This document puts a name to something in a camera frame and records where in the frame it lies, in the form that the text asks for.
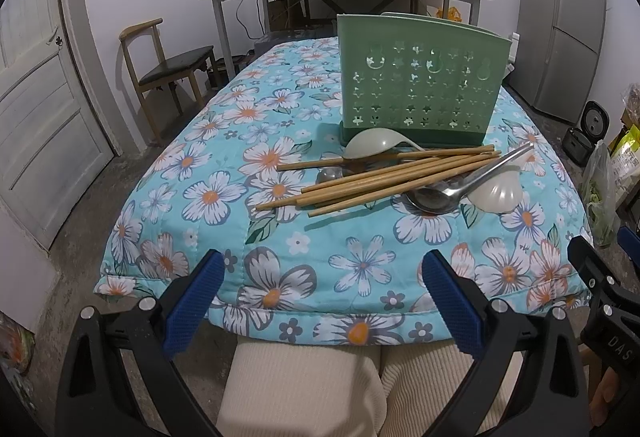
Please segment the person right hand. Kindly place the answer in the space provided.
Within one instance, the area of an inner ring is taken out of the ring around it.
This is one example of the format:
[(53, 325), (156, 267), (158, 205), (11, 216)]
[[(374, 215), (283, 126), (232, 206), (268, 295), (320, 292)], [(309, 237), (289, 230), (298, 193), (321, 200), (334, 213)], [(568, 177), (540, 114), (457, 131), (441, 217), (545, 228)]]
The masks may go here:
[(613, 401), (620, 379), (611, 368), (589, 348), (580, 350), (582, 365), (589, 370), (589, 417), (590, 426), (601, 426), (608, 415), (608, 405)]

